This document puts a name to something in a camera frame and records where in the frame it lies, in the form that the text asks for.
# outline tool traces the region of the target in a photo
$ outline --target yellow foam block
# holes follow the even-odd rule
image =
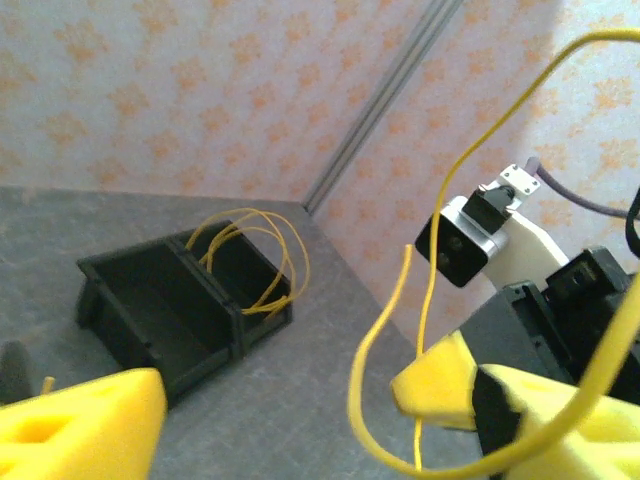
[[[471,393],[476,363],[459,331],[444,337],[391,382],[398,409],[426,423],[475,430]]]
[[[527,435],[551,421],[576,392],[576,387],[514,368],[483,368],[503,384],[512,408],[525,412],[518,435]],[[602,397],[575,431],[506,475],[508,480],[540,478],[640,478],[640,407]]]
[[[0,478],[147,478],[166,408],[150,368],[8,405],[0,409]]]

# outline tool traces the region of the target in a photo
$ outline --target gray tabletop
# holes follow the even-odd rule
[[[118,371],[100,341],[74,323],[83,282],[75,261],[247,205],[298,228],[313,265],[309,289],[291,325],[169,412],[151,478],[398,478],[363,451],[345,413],[353,353],[380,308],[296,204],[0,188],[0,339],[20,339],[57,388]],[[278,263],[277,245],[253,240]],[[294,261],[302,265],[299,254]],[[363,393],[372,433],[407,459],[412,422],[396,411],[389,381],[412,353],[388,327],[370,355]],[[428,428],[424,438],[431,467],[479,455],[473,434]]]

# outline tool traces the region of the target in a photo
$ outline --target wall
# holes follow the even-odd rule
[[[0,0],[0,183],[302,199],[421,0]]]
[[[428,219],[445,172],[501,115],[554,52],[580,33],[640,24],[637,0],[469,0],[343,176],[318,221],[386,302],[402,246]],[[478,151],[450,188],[468,195],[509,163],[539,155],[567,186],[627,207],[638,187],[640,47],[600,43],[579,52]],[[548,188],[523,213],[571,257],[605,245],[629,270],[623,222],[569,204]],[[414,338],[428,264],[417,256],[395,321]],[[457,290],[442,277],[427,344],[457,327],[492,292],[478,278]]]

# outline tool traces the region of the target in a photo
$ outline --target yellow cable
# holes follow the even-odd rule
[[[44,377],[44,381],[42,382],[42,388],[40,389],[40,395],[47,395],[51,393],[53,390],[53,384],[56,382],[56,379],[53,377]]]
[[[234,221],[232,224],[226,226],[225,228],[223,228],[211,241],[211,244],[209,245],[209,249],[207,250],[206,255],[200,260],[200,262],[202,262],[203,260],[206,263],[206,270],[207,272],[211,273],[213,271],[213,253],[214,251],[221,245],[221,243],[224,243],[224,241],[226,240],[222,240],[223,238],[225,238],[225,236],[233,231],[234,229],[237,228],[237,226],[242,223],[245,220],[249,220],[253,217],[256,216],[262,216],[270,225],[271,227],[274,229],[275,231],[275,237],[278,240],[278,243],[280,244],[280,246],[282,247],[282,257],[283,260],[284,258],[289,258],[289,250],[287,247],[287,244],[284,240],[284,237],[282,236],[282,232],[280,232],[280,229],[275,225],[275,223],[273,223],[271,221],[271,219],[269,218],[269,213],[268,212],[262,212],[260,210],[254,210],[251,213],[245,215],[244,217]],[[256,311],[256,308],[259,308],[262,306],[262,303],[264,302],[264,299],[267,298],[271,292],[276,288],[276,286],[278,285],[278,282],[280,281],[280,279],[282,278],[282,271],[279,270],[277,275],[274,277],[273,281],[271,282],[271,284],[267,287],[267,289],[264,291],[264,293],[260,296],[260,298],[249,308],[244,309],[243,313],[245,313],[246,315],[251,315],[252,313],[258,313],[258,311]],[[292,267],[291,269],[291,289],[294,290],[295,289],[295,285],[296,285],[296,270],[295,268]],[[271,310],[272,308],[280,308],[280,304],[276,304],[274,305],[273,303],[269,304],[269,310]]]
[[[266,233],[267,235],[270,235],[270,236],[274,237],[276,240],[279,240],[278,239],[278,235],[276,233],[274,233],[274,232],[272,232],[270,230],[267,230],[266,228],[243,227],[243,228],[239,228],[237,230],[234,230],[232,232],[227,233],[223,238],[218,239],[217,244],[214,245],[213,242],[216,241],[216,238],[218,237],[219,234],[216,235],[216,238],[213,239],[212,246],[209,247],[209,252],[207,254],[210,255],[210,256],[213,256],[215,254],[216,250],[218,248],[220,248],[226,241],[231,240],[232,238],[237,237],[239,235],[242,235],[242,234],[244,234],[245,232],[248,232],[248,231],[256,231],[256,232],[260,232],[260,233]],[[278,274],[275,276],[275,278],[271,282],[271,285],[269,285],[269,287],[264,291],[262,296],[252,305],[251,308],[262,306],[262,303],[266,300],[266,298],[271,294],[271,292],[273,292],[274,288],[278,285],[278,282],[280,281],[280,279],[284,275],[285,268],[288,268],[289,271],[291,272],[291,294],[293,294],[293,292],[295,291],[295,288],[296,288],[296,285],[295,285],[295,268],[293,266],[293,263],[291,262],[291,258],[289,257],[289,252],[288,252],[286,244],[285,243],[280,243],[280,246],[282,247],[282,261],[280,262],[280,268],[278,269]]]
[[[429,306],[435,288],[440,210],[444,204],[444,197],[451,179],[467,158],[522,106],[558,65],[584,45],[604,40],[640,43],[640,29],[622,28],[599,30],[583,35],[571,42],[553,59],[511,108],[462,154],[445,177],[436,199],[434,214],[431,220],[429,285],[420,315],[418,331],[418,342],[420,342],[421,346],[424,345],[424,330],[426,328]],[[398,283],[396,284],[396,289],[380,317],[378,317],[358,346],[351,369],[347,401],[349,421],[351,422],[351,427],[356,438],[375,458],[398,472],[416,478],[464,479],[503,472],[558,442],[564,435],[573,430],[578,422],[594,408],[599,398],[609,391],[640,327],[640,277],[636,277],[634,280],[622,305],[614,315],[609,328],[596,348],[582,377],[579,389],[577,389],[573,398],[556,417],[538,431],[519,438],[515,442],[492,452],[477,462],[446,470],[418,470],[410,463],[386,451],[371,436],[371,433],[367,430],[364,423],[361,404],[362,380],[369,349],[393,312],[404,281],[406,280],[406,273],[411,264],[411,255],[407,253],[407,250],[410,248],[410,246],[405,247],[404,265]]]
[[[420,437],[422,435],[422,419],[416,418],[416,426],[413,430],[413,463],[416,470],[422,470],[422,451],[420,449]]]
[[[217,213],[215,215],[210,216],[209,218],[207,218],[198,228],[196,228],[196,230],[193,232],[193,234],[191,235],[191,237],[189,238],[189,240],[187,241],[186,244],[186,248],[187,249],[192,249],[197,238],[202,234],[202,232],[207,228],[207,226],[209,226],[212,222],[214,222],[215,220],[219,219],[219,218],[223,218],[226,216],[231,216],[231,215],[237,215],[240,213],[246,213],[249,212],[247,215],[245,215],[244,217],[242,217],[242,219],[234,222],[234,223],[238,223],[244,220],[247,220],[249,218],[252,217],[256,217],[256,216],[261,216],[262,218],[265,219],[265,221],[267,221],[267,223],[269,223],[269,225],[274,229],[275,231],[275,235],[277,236],[277,240],[280,243],[280,245],[283,247],[283,257],[287,256],[289,258],[290,254],[288,252],[288,247],[286,246],[286,242],[284,240],[284,237],[282,236],[282,233],[280,232],[280,230],[278,229],[278,227],[276,226],[276,224],[272,221],[271,217],[276,218],[278,220],[280,220],[281,222],[283,222],[293,233],[294,237],[296,238],[296,241],[298,242],[298,245],[300,246],[300,249],[302,251],[302,255],[304,258],[304,263],[305,263],[305,277],[304,277],[304,281],[302,283],[302,286],[300,287],[300,289],[298,289],[297,291],[292,291],[290,293],[290,295],[288,297],[285,297],[284,299],[280,299],[280,300],[276,300],[275,302],[272,302],[271,304],[268,305],[262,305],[262,306],[258,306],[256,302],[256,304],[254,304],[254,306],[248,308],[248,309],[244,309],[243,313],[245,314],[254,314],[254,313],[261,313],[261,312],[265,312],[265,313],[273,313],[275,311],[278,311],[280,309],[282,309],[284,306],[286,306],[288,303],[291,303],[294,299],[298,298],[300,295],[302,295],[302,293],[306,290],[308,284],[309,284],[309,279],[311,278],[311,262],[309,260],[309,254],[307,252],[307,249],[304,245],[304,242],[302,241],[302,239],[300,238],[300,235],[298,233],[298,231],[296,230],[296,228],[291,224],[291,222],[289,222],[289,220],[287,220],[286,218],[284,218],[283,216],[274,213],[274,212],[269,212],[269,211],[261,211],[255,208],[236,208],[233,210],[228,210],[225,212],[220,212]],[[225,235],[229,233],[229,231],[234,228],[233,224],[225,227]],[[211,258],[212,256],[208,256],[205,255],[205,261],[209,262],[212,261]],[[294,285],[294,281],[295,281],[295,269],[291,268],[292,271],[292,279],[291,279],[291,283],[292,285]],[[264,298],[266,298],[271,291],[267,291],[265,293],[263,293],[262,297],[259,299],[259,301],[264,301]]]

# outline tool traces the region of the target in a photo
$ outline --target black storage tray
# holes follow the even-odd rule
[[[216,252],[211,274],[198,262],[228,225],[205,229],[192,251],[185,248],[192,232],[183,232],[78,262],[87,277],[78,323],[91,328],[123,368],[157,368],[170,406],[292,320],[290,305],[271,315],[242,313],[278,272],[244,235]],[[282,276],[266,303],[289,293]]]

